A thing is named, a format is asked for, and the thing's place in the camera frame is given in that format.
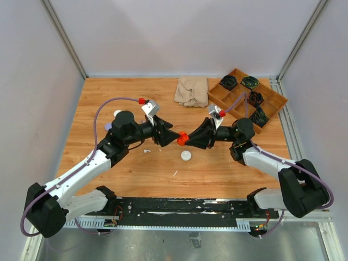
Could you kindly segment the orange round case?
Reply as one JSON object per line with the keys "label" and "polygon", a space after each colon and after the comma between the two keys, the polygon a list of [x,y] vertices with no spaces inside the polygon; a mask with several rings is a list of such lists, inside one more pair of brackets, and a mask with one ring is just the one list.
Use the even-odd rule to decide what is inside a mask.
{"label": "orange round case", "polygon": [[179,132],[179,138],[177,139],[177,143],[180,146],[185,146],[185,144],[190,140],[188,134],[186,132]]}

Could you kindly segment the white earbud charging case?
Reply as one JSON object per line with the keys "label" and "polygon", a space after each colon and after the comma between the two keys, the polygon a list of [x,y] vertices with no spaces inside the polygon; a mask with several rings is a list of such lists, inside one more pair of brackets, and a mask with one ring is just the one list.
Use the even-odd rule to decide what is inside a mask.
{"label": "white earbud charging case", "polygon": [[181,159],[183,161],[189,161],[191,158],[192,158],[192,154],[190,151],[185,150],[181,153]]}

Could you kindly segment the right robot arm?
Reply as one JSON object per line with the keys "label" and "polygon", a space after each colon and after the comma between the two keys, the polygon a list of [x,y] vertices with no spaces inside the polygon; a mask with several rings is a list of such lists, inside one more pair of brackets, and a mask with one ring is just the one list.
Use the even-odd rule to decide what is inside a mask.
{"label": "right robot arm", "polygon": [[332,190],[318,175],[307,159],[285,159],[256,145],[255,132],[248,118],[236,120],[230,127],[217,126],[214,119],[204,122],[183,139],[182,145],[201,149],[212,148],[217,141],[231,142],[229,148],[234,161],[264,172],[279,181],[279,189],[260,188],[247,196],[247,213],[260,217],[267,209],[287,210],[302,218],[316,209],[332,205]]}

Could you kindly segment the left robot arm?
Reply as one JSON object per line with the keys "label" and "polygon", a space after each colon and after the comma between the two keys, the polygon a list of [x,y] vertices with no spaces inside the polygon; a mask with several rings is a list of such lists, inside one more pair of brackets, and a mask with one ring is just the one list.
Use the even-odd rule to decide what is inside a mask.
{"label": "left robot arm", "polygon": [[152,139],[165,147],[178,139],[179,134],[171,130],[172,126],[156,115],[137,123],[132,112],[118,111],[105,138],[85,159],[45,185],[34,183],[28,188],[21,221],[28,220],[37,229],[37,235],[50,238],[66,221],[85,213],[112,214],[116,201],[109,189],[102,187],[82,196],[75,193],[120,162],[129,153],[131,144]]}

